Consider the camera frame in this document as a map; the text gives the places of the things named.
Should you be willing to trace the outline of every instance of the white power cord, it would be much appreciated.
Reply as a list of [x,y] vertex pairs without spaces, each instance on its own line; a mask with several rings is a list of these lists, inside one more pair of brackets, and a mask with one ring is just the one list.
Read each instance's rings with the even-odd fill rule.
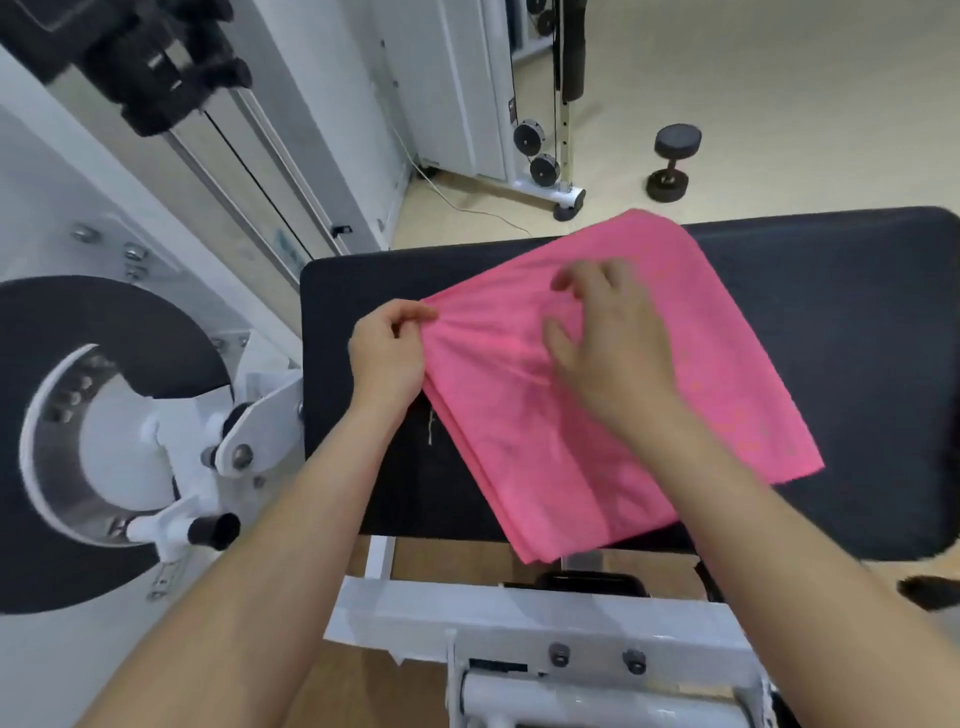
[[440,189],[437,187],[437,185],[434,184],[434,183],[432,183],[432,181],[430,181],[430,179],[429,179],[425,174],[423,174],[423,170],[420,169],[420,166],[419,166],[416,162],[414,162],[414,158],[411,157],[410,151],[407,149],[407,145],[403,143],[403,137],[400,136],[400,132],[398,132],[398,131],[396,130],[396,127],[395,127],[393,124],[391,124],[391,125],[390,125],[390,128],[394,130],[394,134],[396,135],[396,140],[397,140],[398,142],[400,142],[400,146],[403,147],[403,154],[405,154],[405,155],[407,156],[407,158],[410,160],[410,163],[414,165],[414,169],[417,170],[417,172],[420,174],[421,177],[423,177],[423,179],[426,181],[427,184],[429,184],[431,187],[433,187],[433,191],[436,192],[438,195],[440,195],[441,199],[442,199],[445,203],[447,203],[448,205],[450,205],[451,207],[453,207],[453,208],[454,208],[455,210],[457,210],[458,212],[469,212],[469,213],[474,214],[474,215],[487,215],[487,217],[495,217],[497,220],[502,220],[503,222],[505,222],[505,223],[506,223],[507,225],[509,225],[511,228],[516,228],[517,230],[519,230],[519,231],[521,231],[521,232],[526,232],[526,233],[527,233],[527,237],[533,237],[533,236],[534,236],[534,234],[533,234],[532,232],[528,231],[526,228],[522,228],[520,225],[515,225],[514,223],[510,222],[507,218],[501,217],[500,215],[496,214],[495,212],[484,212],[482,209],[465,209],[465,208],[463,208],[463,207],[457,207],[456,205],[454,205],[453,203],[451,203],[451,202],[446,198],[446,195],[444,195],[443,192],[440,191]]

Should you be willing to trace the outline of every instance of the dumbbell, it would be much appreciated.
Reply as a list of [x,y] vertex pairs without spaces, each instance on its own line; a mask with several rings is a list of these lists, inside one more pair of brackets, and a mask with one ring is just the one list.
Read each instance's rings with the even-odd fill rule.
[[693,157],[700,149],[703,134],[691,124],[671,124],[657,132],[654,151],[668,159],[666,169],[647,178],[647,195],[658,203],[675,203],[686,194],[690,178],[677,169],[681,159]]

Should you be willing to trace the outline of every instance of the person's left arm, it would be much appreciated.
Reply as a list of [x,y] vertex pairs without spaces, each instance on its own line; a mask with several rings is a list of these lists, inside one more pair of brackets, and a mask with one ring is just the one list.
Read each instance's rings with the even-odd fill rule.
[[310,669],[387,445],[423,382],[423,303],[350,339],[353,398],[277,502],[117,669],[78,728],[278,725]]

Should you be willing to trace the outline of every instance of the floor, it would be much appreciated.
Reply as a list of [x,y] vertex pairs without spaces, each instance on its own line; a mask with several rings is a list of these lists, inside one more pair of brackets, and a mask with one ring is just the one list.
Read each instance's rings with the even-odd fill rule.
[[[960,6],[948,0],[591,0],[587,90],[573,108],[574,180],[582,212],[441,173],[457,206],[502,215],[533,235],[564,234],[630,207],[678,222],[877,206],[960,210]],[[521,118],[551,118],[547,57],[515,69]],[[691,178],[671,206],[643,193],[661,165],[660,127],[704,132],[682,163]],[[503,221],[451,209],[414,181],[395,247],[523,236]],[[365,539],[351,572],[361,573]],[[639,576],[654,596],[703,598],[693,559],[607,551],[608,570]],[[960,548],[922,564],[872,568],[891,585],[910,573],[960,577]],[[496,584],[530,580],[507,546],[398,540],[394,578]],[[443,726],[444,668],[326,643],[288,726]]]

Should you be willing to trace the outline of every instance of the folded pink fabric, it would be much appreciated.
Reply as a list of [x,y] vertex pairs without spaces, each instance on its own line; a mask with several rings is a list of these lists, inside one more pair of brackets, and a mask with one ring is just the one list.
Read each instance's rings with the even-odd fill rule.
[[684,398],[768,483],[823,468],[783,382],[697,243],[639,210],[560,238],[426,299],[423,390],[525,563],[553,561],[677,519],[650,474],[556,381],[544,316],[580,335],[550,280],[577,258],[625,257],[673,346]]

